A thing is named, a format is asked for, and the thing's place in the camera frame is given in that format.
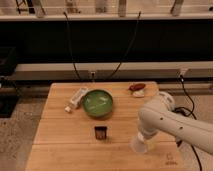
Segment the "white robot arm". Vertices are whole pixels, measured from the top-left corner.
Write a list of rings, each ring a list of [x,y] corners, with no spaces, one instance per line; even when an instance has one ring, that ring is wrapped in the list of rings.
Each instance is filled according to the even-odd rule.
[[[145,102],[138,112],[140,134],[151,139],[160,130],[213,155],[213,124],[176,114],[174,108],[174,98],[163,91]]]

